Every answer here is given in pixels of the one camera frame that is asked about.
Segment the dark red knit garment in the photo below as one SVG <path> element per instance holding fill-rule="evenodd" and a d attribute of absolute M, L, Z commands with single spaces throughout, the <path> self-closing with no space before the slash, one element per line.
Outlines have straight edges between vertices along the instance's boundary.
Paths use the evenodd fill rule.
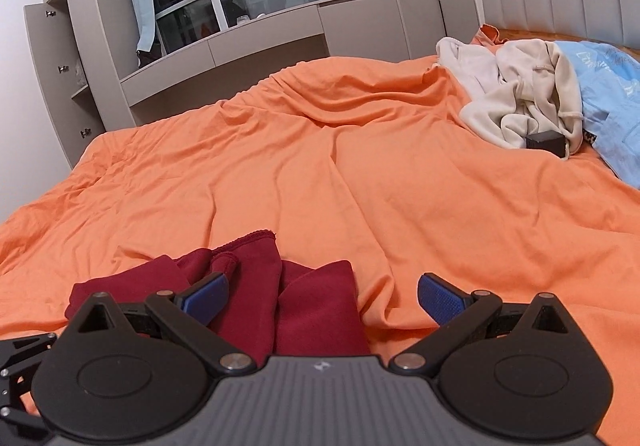
<path fill-rule="evenodd" d="M 94 292 L 118 303 L 143 301 L 158 290 L 180 292 L 209 273 L 227 278 L 229 300 L 209 329 L 257 364 L 271 355 L 361 356 L 370 352 L 347 261 L 311 269 L 281 258 L 273 232 L 252 232 L 216 249 L 173 259 L 161 255 L 128 271 L 74 285 L 66 318 Z"/>

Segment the cream white clothes pile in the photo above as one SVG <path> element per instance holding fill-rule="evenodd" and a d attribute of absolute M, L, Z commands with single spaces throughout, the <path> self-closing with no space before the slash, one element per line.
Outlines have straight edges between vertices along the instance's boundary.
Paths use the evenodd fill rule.
<path fill-rule="evenodd" d="M 517 149 L 551 131 L 563 138 L 563 159 L 582 146 L 582 93 L 558 43 L 520 39 L 489 49 L 446 37 L 436 54 L 469 95 L 460 118 L 481 139 Z"/>

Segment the orange bed sheet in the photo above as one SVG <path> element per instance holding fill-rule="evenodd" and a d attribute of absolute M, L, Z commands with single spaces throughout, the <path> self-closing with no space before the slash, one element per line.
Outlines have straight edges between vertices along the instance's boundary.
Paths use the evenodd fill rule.
<path fill-rule="evenodd" d="M 308 266 L 352 264 L 371 348 L 434 328 L 433 272 L 523 302 L 554 292 L 612 374 L 600 433 L 639 440 L 639 193 L 584 145 L 562 160 L 465 127 L 435 58 L 323 58 L 229 101 L 97 137 L 1 226 L 1 333 L 58 333 L 73 285 L 258 229 Z"/>

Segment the small black box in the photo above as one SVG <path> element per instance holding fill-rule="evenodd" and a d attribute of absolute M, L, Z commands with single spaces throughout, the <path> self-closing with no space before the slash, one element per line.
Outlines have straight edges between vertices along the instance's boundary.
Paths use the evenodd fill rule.
<path fill-rule="evenodd" d="M 525 147 L 537 151 L 548 151 L 561 159 L 566 157 L 565 136 L 552 130 L 529 134 L 525 138 Z"/>

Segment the grey window cabinet unit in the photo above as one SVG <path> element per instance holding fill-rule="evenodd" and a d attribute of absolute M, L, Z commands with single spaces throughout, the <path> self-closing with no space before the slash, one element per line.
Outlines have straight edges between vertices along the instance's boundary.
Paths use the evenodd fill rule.
<path fill-rule="evenodd" d="M 475 0 L 320 0 L 215 32 L 140 66 L 131 0 L 42 0 L 24 9 L 36 76 L 70 165 L 99 134 L 230 98 L 323 56 L 387 62 L 468 39 Z"/>

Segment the light blue garment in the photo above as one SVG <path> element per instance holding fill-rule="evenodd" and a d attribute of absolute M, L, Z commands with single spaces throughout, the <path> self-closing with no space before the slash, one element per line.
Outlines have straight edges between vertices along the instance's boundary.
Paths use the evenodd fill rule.
<path fill-rule="evenodd" d="M 620 180 L 639 186 L 639 62 L 611 44 L 560 41 L 582 95 L 584 131 Z"/>

